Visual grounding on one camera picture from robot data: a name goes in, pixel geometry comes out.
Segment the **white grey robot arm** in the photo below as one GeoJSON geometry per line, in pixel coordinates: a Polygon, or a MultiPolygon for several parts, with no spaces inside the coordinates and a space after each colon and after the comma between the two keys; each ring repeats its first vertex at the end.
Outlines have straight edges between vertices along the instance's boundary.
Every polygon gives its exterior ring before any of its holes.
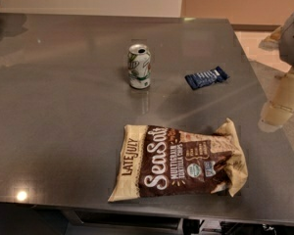
{"type": "Polygon", "coordinates": [[[259,128],[264,132],[277,131],[294,114],[294,12],[282,26],[279,57],[291,69],[281,77],[274,96],[262,108],[259,128]]]}

